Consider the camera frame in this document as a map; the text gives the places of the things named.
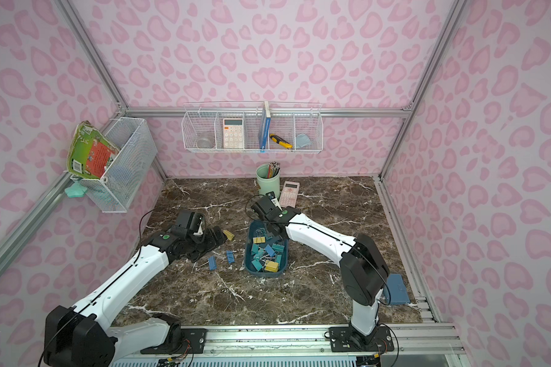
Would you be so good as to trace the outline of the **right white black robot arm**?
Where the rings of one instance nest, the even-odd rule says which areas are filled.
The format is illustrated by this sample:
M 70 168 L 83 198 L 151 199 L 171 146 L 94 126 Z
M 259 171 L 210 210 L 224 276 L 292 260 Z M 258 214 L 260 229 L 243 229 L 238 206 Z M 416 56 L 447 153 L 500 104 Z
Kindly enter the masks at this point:
M 284 239 L 303 244 L 339 267 L 343 288 L 352 299 L 350 328 L 355 336 L 372 338 L 379 325 L 379 308 L 390 269 L 375 241 L 365 234 L 344 235 L 310 219 L 299 209 L 279 208 L 268 197 L 251 210 Z

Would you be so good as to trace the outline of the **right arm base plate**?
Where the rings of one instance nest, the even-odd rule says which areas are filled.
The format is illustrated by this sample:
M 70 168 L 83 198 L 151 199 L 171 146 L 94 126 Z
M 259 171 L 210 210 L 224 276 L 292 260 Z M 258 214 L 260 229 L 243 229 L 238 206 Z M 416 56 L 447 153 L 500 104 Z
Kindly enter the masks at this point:
M 324 333 L 330 342 L 333 353 L 388 353 L 395 350 L 390 328 L 385 325 L 375 327 L 371 334 L 363 336 L 353 327 L 331 327 Z

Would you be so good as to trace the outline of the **teal plastic storage box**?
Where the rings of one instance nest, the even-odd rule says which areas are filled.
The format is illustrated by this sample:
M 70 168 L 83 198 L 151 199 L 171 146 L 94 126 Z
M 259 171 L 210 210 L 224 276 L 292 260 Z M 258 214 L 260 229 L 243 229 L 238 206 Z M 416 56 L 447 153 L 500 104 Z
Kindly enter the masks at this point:
M 288 266 L 289 242 L 268 231 L 259 220 L 248 229 L 243 265 L 254 276 L 277 278 Z

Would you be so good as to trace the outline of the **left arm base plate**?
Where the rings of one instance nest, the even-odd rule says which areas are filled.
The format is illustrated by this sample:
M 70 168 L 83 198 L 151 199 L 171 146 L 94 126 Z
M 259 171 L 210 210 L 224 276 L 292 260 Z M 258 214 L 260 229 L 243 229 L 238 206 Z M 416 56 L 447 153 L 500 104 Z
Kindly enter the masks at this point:
M 202 354 L 206 343 L 208 330 L 205 328 L 174 327 L 168 332 L 165 341 L 156 347 L 149 347 L 140 351 L 142 355 L 182 355 Z

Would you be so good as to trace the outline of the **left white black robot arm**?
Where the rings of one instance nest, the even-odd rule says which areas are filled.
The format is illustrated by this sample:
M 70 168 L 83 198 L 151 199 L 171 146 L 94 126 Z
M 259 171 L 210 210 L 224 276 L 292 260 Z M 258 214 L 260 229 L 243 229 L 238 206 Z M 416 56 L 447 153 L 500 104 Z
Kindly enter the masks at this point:
M 155 313 L 128 327 L 114 327 L 113 321 L 173 261 L 197 261 L 227 240 L 223 229 L 206 226 L 203 214 L 182 210 L 173 225 L 151 234 L 136 254 L 96 290 L 70 307 L 55 307 L 47 315 L 39 364 L 109 366 L 142 351 L 192 353 L 192 343 L 177 317 Z

